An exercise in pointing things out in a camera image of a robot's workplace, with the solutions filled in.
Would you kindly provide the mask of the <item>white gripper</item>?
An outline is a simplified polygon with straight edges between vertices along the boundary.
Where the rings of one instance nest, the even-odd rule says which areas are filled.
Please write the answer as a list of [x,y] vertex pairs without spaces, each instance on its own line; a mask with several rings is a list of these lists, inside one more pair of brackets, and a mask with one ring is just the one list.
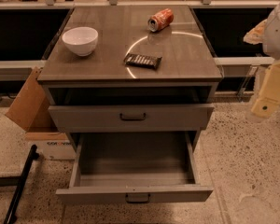
[[[261,44],[265,54],[280,60],[280,3],[273,9],[267,20],[261,21],[247,32],[244,42]],[[275,61],[265,70],[258,96],[251,107],[256,117],[267,119],[280,106],[280,61]]]

